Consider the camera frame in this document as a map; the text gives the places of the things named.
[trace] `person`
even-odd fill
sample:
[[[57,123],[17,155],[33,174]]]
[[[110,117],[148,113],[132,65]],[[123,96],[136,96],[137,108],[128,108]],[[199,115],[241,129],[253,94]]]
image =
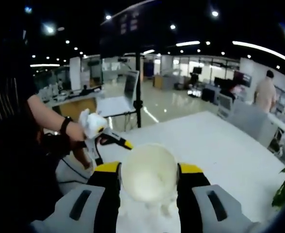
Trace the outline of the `person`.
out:
[[[254,93],[254,104],[266,113],[269,113],[276,104],[276,88],[273,78],[273,72],[268,70],[265,79],[259,82]]]
[[[225,80],[224,85],[222,89],[220,90],[220,94],[232,98],[232,101],[234,102],[236,99],[236,96],[234,95],[234,90],[236,86],[237,86],[237,83],[235,81]]]
[[[62,91],[63,90],[63,82],[61,79],[59,79],[57,85],[58,85],[59,91]]]
[[[37,97],[21,25],[0,27],[0,231],[24,232],[30,222],[53,213],[61,197],[55,171],[36,140],[38,127],[61,131],[73,141],[85,139],[78,123]]]

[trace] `wooden desk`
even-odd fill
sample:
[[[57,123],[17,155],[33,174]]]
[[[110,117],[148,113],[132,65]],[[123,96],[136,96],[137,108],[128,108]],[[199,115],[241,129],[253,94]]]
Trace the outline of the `wooden desk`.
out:
[[[50,101],[46,105],[62,116],[71,117],[74,121],[78,121],[80,113],[83,110],[88,108],[91,113],[96,112],[96,97],[100,94],[102,92],[93,92],[86,96],[79,96],[61,102]]]

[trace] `office chair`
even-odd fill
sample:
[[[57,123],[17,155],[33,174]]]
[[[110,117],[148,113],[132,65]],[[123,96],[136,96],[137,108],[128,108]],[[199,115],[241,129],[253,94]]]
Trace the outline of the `office chair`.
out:
[[[230,117],[233,110],[233,100],[231,97],[225,96],[223,94],[218,94],[219,109],[217,116],[222,119],[227,119]]]

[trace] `black sleeve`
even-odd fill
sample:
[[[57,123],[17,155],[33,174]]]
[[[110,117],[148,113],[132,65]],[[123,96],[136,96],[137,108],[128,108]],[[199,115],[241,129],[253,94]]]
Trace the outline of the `black sleeve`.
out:
[[[68,155],[71,151],[70,141],[67,135],[44,134],[41,139],[41,145],[50,153],[61,156]]]

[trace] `human hand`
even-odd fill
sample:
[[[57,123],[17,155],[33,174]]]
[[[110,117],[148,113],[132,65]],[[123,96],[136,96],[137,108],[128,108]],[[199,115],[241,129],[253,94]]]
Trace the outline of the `human hand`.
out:
[[[84,141],[86,136],[84,134],[84,129],[82,126],[75,122],[70,122],[66,128],[66,134],[73,140],[73,141]]]

